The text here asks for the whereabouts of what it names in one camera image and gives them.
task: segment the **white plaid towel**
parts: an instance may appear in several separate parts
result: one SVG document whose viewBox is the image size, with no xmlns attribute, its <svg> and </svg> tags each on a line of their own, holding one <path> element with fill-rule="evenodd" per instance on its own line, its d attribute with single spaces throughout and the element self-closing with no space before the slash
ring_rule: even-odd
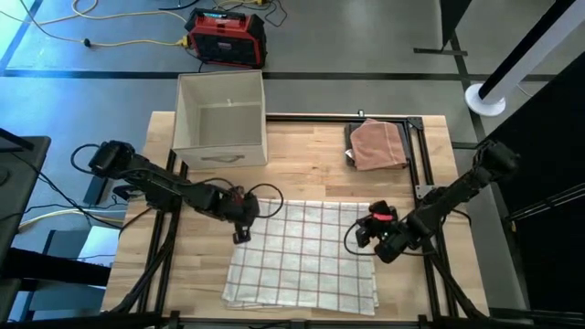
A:
<svg viewBox="0 0 585 329">
<path fill-rule="evenodd" d="M 280 200 L 260 200 L 261 214 Z M 251 241 L 237 245 L 222 299 L 229 308 L 316 307 L 374 315 L 374 262 L 348 253 L 347 229 L 369 204 L 286 201 L 272 218 L 256 218 Z M 347 245 L 360 253 L 355 229 Z"/>
</svg>

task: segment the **white storage box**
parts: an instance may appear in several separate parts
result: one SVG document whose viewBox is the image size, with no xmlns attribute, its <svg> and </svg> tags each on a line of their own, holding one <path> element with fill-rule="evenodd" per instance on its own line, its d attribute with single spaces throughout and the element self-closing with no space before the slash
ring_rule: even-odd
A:
<svg viewBox="0 0 585 329">
<path fill-rule="evenodd" d="M 261 70 L 181 74 L 173 151 L 191 169 L 266 165 Z"/>
</svg>

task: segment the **concrete floor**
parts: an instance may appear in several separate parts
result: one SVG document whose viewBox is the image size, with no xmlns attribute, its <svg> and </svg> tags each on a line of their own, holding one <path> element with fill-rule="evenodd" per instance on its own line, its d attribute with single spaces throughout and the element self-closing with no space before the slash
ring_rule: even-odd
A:
<svg viewBox="0 0 585 329">
<path fill-rule="evenodd" d="M 440 44 L 435 1 L 281 1 L 289 17 L 282 27 L 266 25 L 269 55 L 265 71 L 458 73 L 452 56 L 412 53 L 412 48 L 436 48 Z M 90 0 L 81 0 L 79 8 L 90 3 Z M 457 28 L 461 48 L 469 52 L 464 58 L 469 72 L 492 73 L 551 3 L 550 0 L 474 0 Z M 91 14 L 103 16 L 155 10 L 175 4 L 176 0 L 103 1 Z M 201 0 L 199 6 L 210 8 L 212 3 Z M 25 17 L 17 0 L 2 2 L 0 10 Z M 69 1 L 44 1 L 36 19 L 43 21 L 70 14 Z M 187 17 L 188 11 L 179 14 Z M 281 13 L 277 12 L 273 19 L 280 18 L 279 15 Z M 19 28 L 20 23 L 0 16 L 0 55 L 10 49 Z M 48 25 L 46 29 L 63 37 L 88 37 L 93 42 L 134 38 L 170 42 L 185 33 L 180 20 L 163 15 L 108 21 L 75 18 Z M 559 73 L 584 50 L 583 45 L 585 26 L 564 40 L 534 73 Z M 133 45 L 87 49 L 81 44 L 47 37 L 36 27 L 28 28 L 16 46 L 13 44 L 14 54 L 5 55 L 4 62 L 0 62 L 3 65 L 0 73 L 5 75 L 0 77 L 0 127 L 21 135 L 49 135 L 53 142 L 44 172 L 77 200 L 82 199 L 90 178 L 70 168 L 71 151 L 82 143 L 110 139 L 128 141 L 137 149 L 142 148 L 150 113 L 174 110 L 176 80 L 41 78 L 42 71 L 185 72 L 197 70 L 199 65 L 180 48 Z M 203 68 L 204 71 L 225 69 L 230 68 L 211 65 Z M 9 78 L 6 75 L 10 70 L 25 70 L 33 77 Z M 454 142 L 477 142 L 458 79 L 328 78 L 265 80 L 264 83 L 267 111 L 355 113 L 363 109 L 367 113 L 442 114 L 447 118 Z M 528 82 L 521 86 L 534 93 L 545 84 Z M 481 119 L 485 131 L 491 132 L 527 99 L 519 89 L 513 90 L 503 115 Z M 460 173 L 469 168 L 472 155 L 469 151 L 455 151 Z M 30 205 L 53 202 L 63 201 L 46 186 L 37 185 Z M 478 223 L 473 225 L 473 238 L 489 305 L 523 307 L 525 302 L 491 193 L 483 192 L 470 203 L 468 211 Z M 33 211 L 23 220 L 40 213 Z M 87 228 L 83 218 L 46 219 L 18 235 L 14 246 L 41 251 L 51 229 L 80 228 Z"/>
</svg>

